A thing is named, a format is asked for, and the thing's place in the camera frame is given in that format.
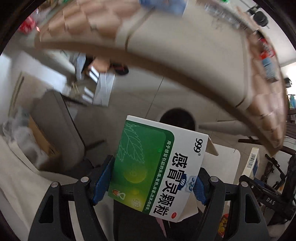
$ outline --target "blue gripper pad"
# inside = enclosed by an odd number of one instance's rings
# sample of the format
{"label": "blue gripper pad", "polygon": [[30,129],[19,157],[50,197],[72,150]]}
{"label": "blue gripper pad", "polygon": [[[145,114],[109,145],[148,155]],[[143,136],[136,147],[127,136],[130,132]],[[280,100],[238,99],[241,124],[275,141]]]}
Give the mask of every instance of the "blue gripper pad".
{"label": "blue gripper pad", "polygon": [[97,205],[98,202],[103,199],[105,192],[108,191],[113,164],[114,163],[112,162],[107,164],[105,170],[102,172],[100,178],[97,180],[94,186],[94,196],[92,199],[94,205]]}
{"label": "blue gripper pad", "polygon": [[198,201],[201,201],[203,205],[205,205],[207,203],[204,185],[199,177],[197,177],[196,182],[194,184],[193,193],[194,193],[196,199]]}

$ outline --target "cardboard box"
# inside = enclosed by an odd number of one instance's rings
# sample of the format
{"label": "cardboard box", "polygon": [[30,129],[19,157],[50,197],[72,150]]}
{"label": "cardboard box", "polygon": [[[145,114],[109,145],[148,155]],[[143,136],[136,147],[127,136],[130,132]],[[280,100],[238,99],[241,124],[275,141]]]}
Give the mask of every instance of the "cardboard box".
{"label": "cardboard box", "polygon": [[254,179],[259,164],[260,164],[259,148],[253,147],[242,175],[246,175],[247,177]]}
{"label": "cardboard box", "polygon": [[208,135],[128,116],[108,195],[172,222],[196,214],[191,194],[205,152],[218,155]]}
{"label": "cardboard box", "polygon": [[48,162],[44,163],[39,170],[58,170],[61,153],[45,138],[43,132],[38,128],[31,116],[29,117],[29,128],[32,130],[36,143],[40,149],[49,157]]}

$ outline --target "metal screw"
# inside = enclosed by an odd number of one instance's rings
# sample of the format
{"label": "metal screw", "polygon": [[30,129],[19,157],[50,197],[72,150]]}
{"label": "metal screw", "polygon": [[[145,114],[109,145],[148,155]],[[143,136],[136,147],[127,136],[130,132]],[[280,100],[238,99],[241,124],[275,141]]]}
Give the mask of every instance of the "metal screw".
{"label": "metal screw", "polygon": [[248,186],[248,184],[246,182],[241,182],[241,185],[246,188]]}
{"label": "metal screw", "polygon": [[52,188],[56,188],[58,185],[59,185],[58,182],[53,182],[53,183],[51,184],[51,187],[52,187]]}
{"label": "metal screw", "polygon": [[82,178],[80,179],[80,181],[81,181],[82,183],[88,182],[88,180],[89,180],[88,177],[82,177]]}
{"label": "metal screw", "polygon": [[214,182],[214,183],[216,183],[216,182],[219,181],[218,177],[215,177],[215,176],[212,176],[212,177],[210,178],[210,180],[211,180],[212,182]]}

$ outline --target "gray chair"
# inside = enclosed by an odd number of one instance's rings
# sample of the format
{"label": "gray chair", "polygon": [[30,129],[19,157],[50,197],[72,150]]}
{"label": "gray chair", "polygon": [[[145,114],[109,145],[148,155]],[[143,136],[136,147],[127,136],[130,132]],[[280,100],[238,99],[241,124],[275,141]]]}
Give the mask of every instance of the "gray chair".
{"label": "gray chair", "polygon": [[77,166],[88,150],[104,142],[104,140],[98,140],[88,145],[85,144],[69,113],[66,102],[75,102],[87,108],[80,102],[50,90],[44,94],[31,112],[33,120],[43,131],[47,140],[62,154],[58,165],[54,170],[50,170],[59,173],[65,173]]}

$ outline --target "leaf illustration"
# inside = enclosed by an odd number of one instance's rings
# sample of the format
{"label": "leaf illustration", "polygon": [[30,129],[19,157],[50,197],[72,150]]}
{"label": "leaf illustration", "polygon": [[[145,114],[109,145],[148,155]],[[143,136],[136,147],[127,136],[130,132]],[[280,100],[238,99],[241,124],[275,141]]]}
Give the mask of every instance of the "leaf illustration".
{"label": "leaf illustration", "polygon": [[130,123],[125,124],[117,156],[123,161],[124,156],[129,155],[133,160],[144,163],[141,140],[133,129],[134,127],[137,127],[137,125]]}

